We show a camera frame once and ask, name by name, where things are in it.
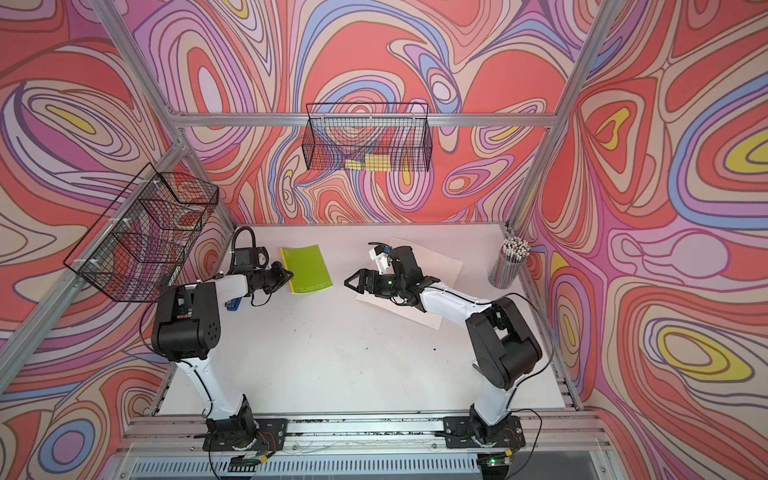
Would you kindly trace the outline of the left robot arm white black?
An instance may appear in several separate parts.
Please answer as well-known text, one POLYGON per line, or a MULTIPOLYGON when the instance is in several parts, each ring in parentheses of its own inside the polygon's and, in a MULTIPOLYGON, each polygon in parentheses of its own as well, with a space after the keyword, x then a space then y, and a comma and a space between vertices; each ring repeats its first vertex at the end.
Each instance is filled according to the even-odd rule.
POLYGON ((279 261, 270 262, 263 247, 236 248, 229 271, 207 281, 176 287, 160 297, 151 335, 151 349, 187 375, 204 405, 208 452, 283 449, 283 420, 259 422, 245 393, 218 364, 214 349, 223 336, 220 314, 226 304, 253 296, 272 295, 293 278, 279 261))

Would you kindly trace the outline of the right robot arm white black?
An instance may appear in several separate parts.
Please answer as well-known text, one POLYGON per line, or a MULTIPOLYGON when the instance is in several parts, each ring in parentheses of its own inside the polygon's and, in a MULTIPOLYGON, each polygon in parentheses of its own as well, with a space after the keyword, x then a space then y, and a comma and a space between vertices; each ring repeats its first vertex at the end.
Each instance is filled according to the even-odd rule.
POLYGON ((444 418, 443 429, 436 435, 450 449, 523 447, 520 419, 510 405, 518 385, 542 360, 543 350, 515 302, 507 297, 472 297, 424 274, 410 246, 381 242, 371 246, 376 268, 356 271, 344 286, 464 326, 484 378, 468 414, 444 418))

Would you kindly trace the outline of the green nusign notebook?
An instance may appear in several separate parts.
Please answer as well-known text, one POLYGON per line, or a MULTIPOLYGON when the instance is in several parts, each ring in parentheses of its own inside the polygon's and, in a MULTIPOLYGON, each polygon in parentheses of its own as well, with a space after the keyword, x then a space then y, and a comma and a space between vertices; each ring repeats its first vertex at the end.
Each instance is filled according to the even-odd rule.
POLYGON ((293 273, 289 281, 292 294, 313 294, 333 286, 318 245, 302 248, 281 247, 280 255, 285 268, 293 273))

